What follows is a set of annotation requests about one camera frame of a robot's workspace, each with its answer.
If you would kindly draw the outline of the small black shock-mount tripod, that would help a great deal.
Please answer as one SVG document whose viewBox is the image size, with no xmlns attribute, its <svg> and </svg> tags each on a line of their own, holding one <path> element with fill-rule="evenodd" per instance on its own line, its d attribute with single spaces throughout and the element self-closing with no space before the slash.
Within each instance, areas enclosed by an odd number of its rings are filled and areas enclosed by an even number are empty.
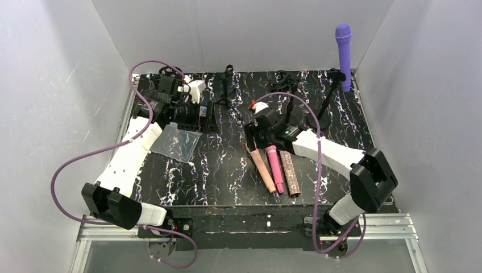
<svg viewBox="0 0 482 273">
<path fill-rule="evenodd" d="M 178 80 L 182 80 L 183 78 L 176 70 L 174 70 L 169 66 L 161 67 L 157 73 L 147 74 L 146 78 L 148 78 L 151 81 L 159 81 L 161 76 L 172 77 Z"/>
</svg>

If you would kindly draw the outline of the rhinestone glitter microphone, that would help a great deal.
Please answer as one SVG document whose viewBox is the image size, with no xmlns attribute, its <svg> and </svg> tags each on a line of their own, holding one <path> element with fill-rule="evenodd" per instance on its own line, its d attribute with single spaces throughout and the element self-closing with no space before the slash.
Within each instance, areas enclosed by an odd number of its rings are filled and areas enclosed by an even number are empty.
<svg viewBox="0 0 482 273">
<path fill-rule="evenodd" d="M 301 194 L 300 186 L 297 180 L 294 163 L 290 153 L 280 151 L 280 158 L 285 173 L 290 198 L 297 198 Z"/>
</svg>

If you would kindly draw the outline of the peach microphone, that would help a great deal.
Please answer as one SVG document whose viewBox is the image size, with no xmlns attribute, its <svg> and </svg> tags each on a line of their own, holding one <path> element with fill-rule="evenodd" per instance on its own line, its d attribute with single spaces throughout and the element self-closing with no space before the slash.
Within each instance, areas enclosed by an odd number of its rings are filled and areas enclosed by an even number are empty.
<svg viewBox="0 0 482 273">
<path fill-rule="evenodd" d="M 261 176 L 264 185 L 266 186 L 267 190 L 269 193 L 274 193 L 276 191 L 276 186 L 274 184 L 274 181 L 272 179 L 271 174 L 268 171 L 268 168 L 266 164 L 264 163 L 264 160 L 262 159 L 260 152 L 258 149 L 255 150 L 250 150 L 248 144 L 245 144 L 246 150 L 249 153 L 252 161 L 255 164 L 255 167 Z"/>
</svg>

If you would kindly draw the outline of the tall black tripod stand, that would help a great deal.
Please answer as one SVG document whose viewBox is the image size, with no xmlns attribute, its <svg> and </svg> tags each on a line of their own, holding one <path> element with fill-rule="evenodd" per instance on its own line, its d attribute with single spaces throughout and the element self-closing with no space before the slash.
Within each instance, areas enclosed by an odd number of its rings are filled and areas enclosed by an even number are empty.
<svg viewBox="0 0 482 273">
<path fill-rule="evenodd" d="M 233 106 L 231 100 L 230 100 L 230 93 L 228 92 L 228 81 L 232 80 L 234 74 L 234 67 L 232 64 L 226 65 L 225 70 L 220 74 L 219 80 L 221 83 L 221 90 L 222 94 L 219 100 L 215 102 L 216 105 L 222 105 L 227 107 L 229 110 L 231 110 L 236 117 L 243 122 L 242 115 L 240 112 Z"/>
</svg>

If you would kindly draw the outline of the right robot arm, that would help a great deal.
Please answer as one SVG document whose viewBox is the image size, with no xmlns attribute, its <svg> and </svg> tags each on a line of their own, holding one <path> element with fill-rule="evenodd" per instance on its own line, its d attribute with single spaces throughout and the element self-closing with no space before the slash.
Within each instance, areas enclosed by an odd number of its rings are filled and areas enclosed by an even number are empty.
<svg viewBox="0 0 482 273">
<path fill-rule="evenodd" d="M 317 136 L 302 125 L 289 125 L 263 102 L 255 103 L 251 110 L 255 120 L 244 126 L 249 150 L 275 146 L 279 151 L 320 160 L 349 180 L 351 192 L 317 222 L 325 230 L 335 234 L 360 214 L 378 212 L 397 187 L 398 180 L 382 151 L 349 148 Z"/>
</svg>

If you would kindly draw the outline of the pink microphone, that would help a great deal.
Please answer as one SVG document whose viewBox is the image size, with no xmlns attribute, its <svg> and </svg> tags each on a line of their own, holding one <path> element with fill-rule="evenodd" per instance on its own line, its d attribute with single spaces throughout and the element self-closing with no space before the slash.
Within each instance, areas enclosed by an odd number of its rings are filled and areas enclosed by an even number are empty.
<svg viewBox="0 0 482 273">
<path fill-rule="evenodd" d="M 265 151 L 268 156 L 275 187 L 279 194 L 283 194 L 285 192 L 284 185 L 283 185 L 284 181 L 283 181 L 281 167 L 278 159 L 277 148 L 276 146 L 271 145 L 271 146 L 268 146 L 265 149 Z"/>
</svg>

